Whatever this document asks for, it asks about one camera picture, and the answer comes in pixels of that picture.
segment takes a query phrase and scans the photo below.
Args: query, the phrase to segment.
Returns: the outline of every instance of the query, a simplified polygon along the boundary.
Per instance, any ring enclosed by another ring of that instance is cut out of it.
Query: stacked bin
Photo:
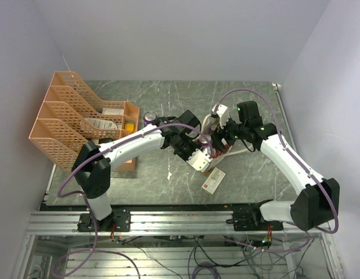
[[[121,115],[106,115],[103,108],[121,109]],[[99,129],[85,118],[111,120],[121,129]],[[138,129],[139,108],[129,102],[101,100],[72,71],[57,71],[51,81],[29,139],[62,170],[71,170],[87,139],[112,138],[130,135],[126,123]],[[122,164],[117,171],[135,170],[135,158]]]

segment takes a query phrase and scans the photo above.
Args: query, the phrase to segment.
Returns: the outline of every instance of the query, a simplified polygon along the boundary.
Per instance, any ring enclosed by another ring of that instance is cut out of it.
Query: marble table surface
[[[280,129],[291,144],[287,123],[278,97],[271,83],[244,83],[223,81],[87,81],[88,85],[102,99],[130,101],[140,107],[141,116],[147,111],[159,116],[179,116],[184,110],[191,110],[200,121],[203,120],[227,91],[234,88],[251,88],[265,96],[279,119]],[[254,100],[259,105],[264,123],[272,121],[271,112],[258,96],[237,92],[227,97],[223,104],[237,120],[236,105]],[[232,151],[244,148],[236,142]],[[264,199],[293,201],[296,198],[293,187],[282,172],[261,152],[245,152],[225,158],[218,168],[226,173],[222,183],[213,195],[201,190],[206,177],[194,170],[171,148],[142,154],[136,161],[136,170],[122,172],[111,179],[108,191],[112,205],[185,205],[258,202]],[[48,205],[83,205],[80,196],[63,199],[56,196],[57,189],[69,172],[56,168],[48,196]],[[79,189],[73,179],[65,191]]]

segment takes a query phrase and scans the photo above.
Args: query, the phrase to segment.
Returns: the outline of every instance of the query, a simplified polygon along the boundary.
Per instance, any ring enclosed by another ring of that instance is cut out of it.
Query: white wall
[[[28,140],[63,58],[31,0],[0,0],[0,278],[11,278],[51,162]]]
[[[332,0],[283,83],[299,153],[340,182],[335,235],[348,278],[360,278],[360,0]]]
[[[84,79],[281,83],[329,0],[35,0]]]

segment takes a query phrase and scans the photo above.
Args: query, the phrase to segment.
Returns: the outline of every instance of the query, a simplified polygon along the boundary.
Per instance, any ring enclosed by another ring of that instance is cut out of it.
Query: box with red logo
[[[219,170],[217,167],[214,168],[212,173],[207,177],[206,181],[202,185],[202,190],[206,191],[206,193],[212,195],[217,187],[219,187],[219,184],[221,183],[221,180],[224,178],[225,173],[222,170]]]

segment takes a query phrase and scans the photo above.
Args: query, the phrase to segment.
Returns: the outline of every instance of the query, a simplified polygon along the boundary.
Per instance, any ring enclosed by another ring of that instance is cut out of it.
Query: robotic arm
[[[236,123],[229,117],[226,106],[219,105],[214,116],[215,127],[209,132],[213,141],[213,148],[219,153],[225,153],[228,147],[232,146],[236,140],[240,139],[251,143],[254,150],[267,155],[280,168],[298,195],[294,202],[263,201],[257,205],[252,205],[250,210],[253,213],[251,216],[252,222],[258,223],[261,220],[287,221],[307,231],[333,219],[333,213],[327,200],[316,182],[303,170],[303,165],[317,179],[320,179],[336,210],[339,207],[340,191],[337,181],[333,178],[324,179],[322,175],[311,169],[292,150],[284,137],[277,133],[275,125],[272,123],[263,124],[255,102],[239,103],[237,109],[240,123]],[[111,169],[116,169],[122,163],[143,152],[164,149],[168,146],[172,146],[174,153],[197,171],[204,172],[210,166],[212,157],[205,152],[205,147],[202,144],[189,136],[190,129],[179,126],[166,126],[168,123],[182,123],[196,127],[199,120],[187,110],[178,118],[161,117],[155,120],[152,125],[148,125],[144,129],[118,141],[101,144],[100,146],[88,142],[83,146],[73,169],[91,156],[109,149],[108,153],[91,161],[75,175],[77,182],[86,193],[91,210],[97,218],[101,230],[110,226],[114,218],[107,197]],[[146,134],[155,127],[158,127],[159,130]],[[118,142],[122,144],[118,148],[112,149],[111,147]],[[296,156],[296,160],[290,156],[287,149]],[[240,218],[240,214],[233,214],[230,223],[233,223],[235,230],[240,230],[240,227],[236,225]]]

